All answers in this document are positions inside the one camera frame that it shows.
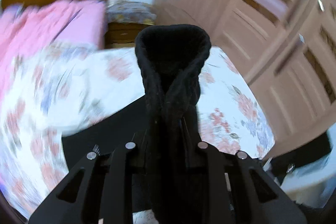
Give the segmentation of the beige wooden wardrobe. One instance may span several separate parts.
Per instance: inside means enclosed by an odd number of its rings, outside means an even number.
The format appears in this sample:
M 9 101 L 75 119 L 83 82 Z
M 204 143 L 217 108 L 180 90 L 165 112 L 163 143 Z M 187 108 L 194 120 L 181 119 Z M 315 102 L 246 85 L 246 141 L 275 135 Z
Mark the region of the beige wooden wardrobe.
M 335 122 L 335 0 L 154 0 L 158 24 L 209 34 L 254 93 L 273 131 L 268 156 Z

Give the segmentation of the pink duvet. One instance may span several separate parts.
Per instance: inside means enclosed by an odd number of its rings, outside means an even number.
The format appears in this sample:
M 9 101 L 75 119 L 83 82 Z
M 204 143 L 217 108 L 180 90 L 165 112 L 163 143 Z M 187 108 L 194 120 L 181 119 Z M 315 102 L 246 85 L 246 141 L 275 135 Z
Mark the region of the pink duvet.
M 43 7 L 11 5 L 1 14 L 1 93 L 11 84 L 15 59 L 30 57 L 56 40 L 102 47 L 106 4 L 57 0 Z

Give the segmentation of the floral cream bed quilt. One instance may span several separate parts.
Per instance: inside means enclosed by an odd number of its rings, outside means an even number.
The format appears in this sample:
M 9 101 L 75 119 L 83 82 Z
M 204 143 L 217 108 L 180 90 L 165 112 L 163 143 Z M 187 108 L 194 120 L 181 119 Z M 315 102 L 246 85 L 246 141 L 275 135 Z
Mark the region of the floral cream bed quilt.
M 267 119 L 228 56 L 212 47 L 199 77 L 202 140 L 264 157 L 274 146 Z M 143 96 L 133 48 L 95 51 L 59 44 L 23 61 L 1 102 L 1 192 L 29 218 L 68 173 L 62 138 Z

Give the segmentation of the floral cloth on nightstand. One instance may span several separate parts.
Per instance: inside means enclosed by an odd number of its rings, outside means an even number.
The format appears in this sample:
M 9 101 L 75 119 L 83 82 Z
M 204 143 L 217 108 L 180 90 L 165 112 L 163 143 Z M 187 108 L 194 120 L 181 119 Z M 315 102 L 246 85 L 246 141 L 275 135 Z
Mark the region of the floral cloth on nightstand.
M 129 0 L 108 0 L 106 19 L 109 23 L 155 25 L 157 15 L 152 5 Z

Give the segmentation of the black pants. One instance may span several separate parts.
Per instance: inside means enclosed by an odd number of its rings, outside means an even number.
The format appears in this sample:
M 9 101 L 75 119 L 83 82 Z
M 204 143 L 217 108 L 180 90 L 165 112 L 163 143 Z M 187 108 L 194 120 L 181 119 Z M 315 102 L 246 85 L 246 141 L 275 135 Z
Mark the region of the black pants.
M 193 145 L 200 141 L 196 105 L 199 75 L 210 55 L 205 30 L 190 24 L 153 26 L 135 39 L 145 94 L 101 122 L 64 137 L 68 168 L 98 145 L 108 153 L 133 140 L 134 211 L 152 210 L 159 223 L 189 223 L 196 207 Z

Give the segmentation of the wooden nightstand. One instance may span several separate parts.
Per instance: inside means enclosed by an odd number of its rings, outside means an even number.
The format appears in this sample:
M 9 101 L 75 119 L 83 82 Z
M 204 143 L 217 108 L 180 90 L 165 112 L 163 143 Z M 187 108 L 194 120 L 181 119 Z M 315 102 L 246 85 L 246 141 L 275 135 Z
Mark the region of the wooden nightstand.
M 135 38 L 150 25 L 139 23 L 116 23 L 108 24 L 105 34 L 105 49 L 131 48 L 135 45 Z

